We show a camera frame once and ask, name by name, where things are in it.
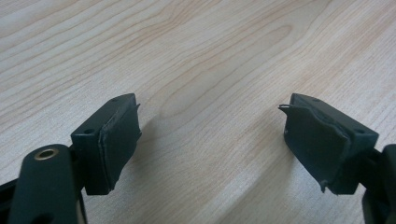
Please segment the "wood grain surface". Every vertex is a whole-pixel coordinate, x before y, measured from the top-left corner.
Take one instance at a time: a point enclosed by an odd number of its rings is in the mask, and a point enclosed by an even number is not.
[[[142,138],[90,223],[362,223],[283,141],[315,96],[396,142],[394,0],[0,1],[0,183],[134,92]]]

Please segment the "black plastic part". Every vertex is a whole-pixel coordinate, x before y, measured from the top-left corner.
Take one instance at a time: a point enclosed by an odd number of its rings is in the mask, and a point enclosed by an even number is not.
[[[16,186],[16,179],[0,186],[0,223],[6,223],[8,220],[12,197],[14,196]]]
[[[319,99],[296,94],[280,105],[288,118],[285,142],[306,170],[334,194],[353,194],[359,165],[378,133]]]
[[[22,163],[8,223],[85,223],[68,147],[50,145]]]
[[[377,185],[380,184],[384,191],[378,197],[379,189],[375,189],[376,193],[366,190],[362,200],[364,220],[373,224],[396,223],[396,145],[386,146],[379,153],[375,166]]]
[[[115,188],[141,136],[137,108],[133,93],[113,98],[71,134],[87,194],[106,195]]]

